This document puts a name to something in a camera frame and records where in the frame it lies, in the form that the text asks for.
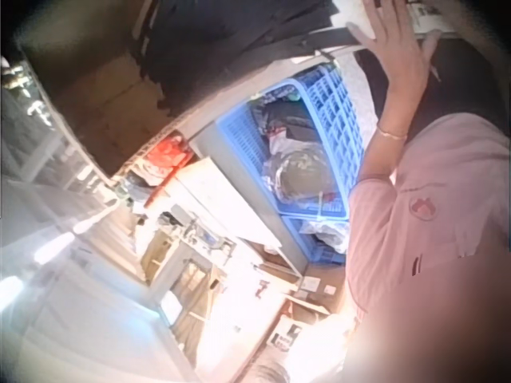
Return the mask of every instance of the black fabric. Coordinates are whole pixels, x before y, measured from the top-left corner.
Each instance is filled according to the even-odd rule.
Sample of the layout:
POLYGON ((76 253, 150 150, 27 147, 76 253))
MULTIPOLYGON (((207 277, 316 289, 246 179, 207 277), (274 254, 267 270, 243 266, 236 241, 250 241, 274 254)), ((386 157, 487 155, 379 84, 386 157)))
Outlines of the black fabric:
MULTIPOLYGON (((375 55, 356 54, 369 82, 378 118, 382 115, 389 82, 375 55)), ((432 60, 440 82, 430 75, 428 86, 410 127, 408 141, 426 126, 452 113, 473 113, 485 118, 509 136, 504 102, 490 64, 463 40, 441 40, 432 60)))

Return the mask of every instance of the wrist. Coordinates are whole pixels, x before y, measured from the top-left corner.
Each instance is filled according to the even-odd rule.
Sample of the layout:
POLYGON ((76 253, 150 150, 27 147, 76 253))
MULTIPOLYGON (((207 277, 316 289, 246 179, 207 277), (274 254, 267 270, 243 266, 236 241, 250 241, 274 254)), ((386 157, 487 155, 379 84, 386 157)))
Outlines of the wrist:
POLYGON ((425 90, 425 87, 417 87, 411 84, 400 85, 391 82, 386 97, 388 101, 402 105, 403 109, 413 109, 415 113, 425 90))

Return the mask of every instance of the blue crate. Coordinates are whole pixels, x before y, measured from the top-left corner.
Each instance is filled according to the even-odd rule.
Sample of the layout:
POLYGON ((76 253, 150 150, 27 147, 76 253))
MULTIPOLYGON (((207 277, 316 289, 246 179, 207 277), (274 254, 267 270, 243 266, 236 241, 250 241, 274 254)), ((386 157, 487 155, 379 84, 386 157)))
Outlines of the blue crate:
POLYGON ((363 157, 362 138, 346 87, 333 65, 320 65, 262 93, 285 85, 298 89, 311 114, 339 188, 338 197, 334 200, 308 199, 286 204, 278 201, 264 187, 261 173, 270 153, 247 103, 219 118, 216 126, 280 214, 302 219, 346 220, 349 216, 348 195, 355 185, 363 157))
POLYGON ((282 220, 310 263, 345 265, 346 255, 336 252, 333 248, 318 240, 314 235, 301 234, 303 221, 283 215, 282 220))

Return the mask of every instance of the bracelet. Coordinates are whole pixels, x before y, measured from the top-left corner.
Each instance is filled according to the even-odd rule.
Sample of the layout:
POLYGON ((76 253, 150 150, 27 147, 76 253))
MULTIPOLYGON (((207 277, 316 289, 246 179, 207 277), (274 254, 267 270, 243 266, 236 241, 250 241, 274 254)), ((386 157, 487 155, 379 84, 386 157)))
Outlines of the bracelet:
POLYGON ((392 140, 396 140, 396 141, 404 141, 406 140, 406 138, 408 138, 408 135, 405 135, 405 136, 396 136, 392 133, 387 133, 387 132, 384 132, 383 130, 380 129, 379 126, 376 125, 376 130, 378 130, 378 132, 384 136, 384 137, 387 137, 387 138, 391 138, 392 140))

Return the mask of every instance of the box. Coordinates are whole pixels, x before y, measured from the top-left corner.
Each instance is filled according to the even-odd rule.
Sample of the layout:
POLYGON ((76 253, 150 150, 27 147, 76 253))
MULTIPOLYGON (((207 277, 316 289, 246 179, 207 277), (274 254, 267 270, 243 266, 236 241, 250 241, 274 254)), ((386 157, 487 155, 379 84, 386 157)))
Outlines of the box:
POLYGON ((309 265, 292 301, 323 314, 337 314, 343 306, 346 267, 309 265))

